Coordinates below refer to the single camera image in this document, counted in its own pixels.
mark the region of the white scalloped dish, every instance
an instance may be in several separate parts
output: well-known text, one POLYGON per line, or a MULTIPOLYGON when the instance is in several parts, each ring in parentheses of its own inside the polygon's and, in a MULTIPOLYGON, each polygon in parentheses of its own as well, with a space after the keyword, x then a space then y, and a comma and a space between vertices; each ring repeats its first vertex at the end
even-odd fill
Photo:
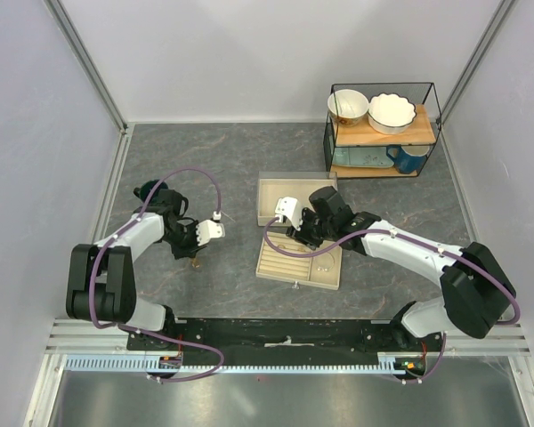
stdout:
POLYGON ((386 135, 402 133, 416 119, 416 106, 396 93, 381 93, 372 98, 368 122, 386 135))

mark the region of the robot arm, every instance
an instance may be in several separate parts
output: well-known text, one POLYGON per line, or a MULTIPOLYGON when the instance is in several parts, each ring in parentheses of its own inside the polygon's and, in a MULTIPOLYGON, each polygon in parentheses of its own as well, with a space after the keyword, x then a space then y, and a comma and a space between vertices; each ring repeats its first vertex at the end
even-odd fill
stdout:
POLYGON ((400 322, 403 330, 413 337, 459 329, 472 337, 484 338, 509 305, 506 296, 486 278, 444 256, 444 252, 459 254, 481 267, 515 296, 510 281, 486 246, 479 243, 472 243, 467 248, 444 245, 399 230, 371 213, 353 213, 332 187, 315 191, 309 201, 314 211, 302 207, 291 197, 279 200, 275 213, 279 222, 291 222, 288 237, 316 249, 325 239, 337 241, 359 230, 386 230, 385 233, 368 233, 345 241, 341 247, 395 262, 441 288, 442 297, 428 302, 411 302, 394 317, 394 321, 400 322), (433 253, 420 244, 435 246, 438 252, 433 253))
MULTIPOLYGON (((134 194, 142 201, 154 185, 147 182, 134 194)), ((133 262, 153 243, 165 241, 175 259, 194 258, 214 238, 224 237, 219 219, 198 222, 184 217, 188 199, 163 184, 151 199, 147 213, 129 220, 134 227, 121 233, 101 258, 95 281, 95 312, 99 320, 118 322, 150 331, 166 330, 174 323, 172 310, 136 296, 133 262)), ((110 236, 92 245, 77 245, 71 253, 66 311, 72 318, 90 320, 89 280, 100 249, 110 236)))

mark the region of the mug handle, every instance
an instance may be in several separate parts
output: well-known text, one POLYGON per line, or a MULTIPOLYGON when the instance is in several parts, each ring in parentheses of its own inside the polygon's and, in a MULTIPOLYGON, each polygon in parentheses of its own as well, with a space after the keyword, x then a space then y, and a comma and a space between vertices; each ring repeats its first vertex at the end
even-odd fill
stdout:
POLYGON ((398 145, 389 145, 387 149, 385 149, 385 154, 388 156, 391 160, 395 161, 396 157, 400 154, 400 146, 398 145), (395 150, 395 154, 390 154, 390 150, 395 150))

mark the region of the open box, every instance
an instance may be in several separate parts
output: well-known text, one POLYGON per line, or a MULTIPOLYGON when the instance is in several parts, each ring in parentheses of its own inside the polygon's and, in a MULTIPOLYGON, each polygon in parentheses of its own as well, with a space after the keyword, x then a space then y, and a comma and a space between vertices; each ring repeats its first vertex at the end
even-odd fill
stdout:
MULTIPOLYGON (((310 207, 309 196, 323 187, 336 189, 334 172, 260 172, 257 186, 257 224, 266 225, 275 216, 275 206, 282 197, 294 197, 310 207)), ((288 227, 276 222, 272 227, 288 227)))
MULTIPOLYGON (((293 254, 312 252, 308 247, 295 242, 284 234, 268 232, 267 235, 275 245, 287 252, 293 254)), ((320 249, 331 244, 332 242, 325 241, 320 249)), ((314 258, 292 258, 275 252, 263 240, 255 275, 259 278, 337 290, 340 286, 341 266, 342 248, 340 246, 314 258)))

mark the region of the gray floor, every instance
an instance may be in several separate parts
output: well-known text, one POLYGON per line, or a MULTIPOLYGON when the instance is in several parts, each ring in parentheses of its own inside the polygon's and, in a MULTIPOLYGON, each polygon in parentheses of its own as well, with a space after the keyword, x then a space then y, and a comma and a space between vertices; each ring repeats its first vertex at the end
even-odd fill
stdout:
MULTIPOLYGON (((214 173, 223 192, 227 237, 198 258, 200 271, 153 245, 135 262, 143 298, 170 305, 179 316, 266 318, 390 318, 406 302, 439 289, 411 271, 344 253, 340 289, 327 291, 255 277, 262 239, 256 194, 260 171, 322 171, 323 124, 137 125, 110 217, 115 230, 140 204, 133 188, 183 165, 214 173)), ((168 182, 190 200, 190 216, 209 218, 214 188, 205 176, 184 173, 168 182)), ((381 215, 433 240, 466 245, 468 236, 441 145, 421 176, 340 181, 356 211, 381 215)))
POLYGON ((444 359, 422 385, 373 375, 216 375, 158 385, 144 375, 66 372, 51 427, 522 427, 503 359, 444 359))

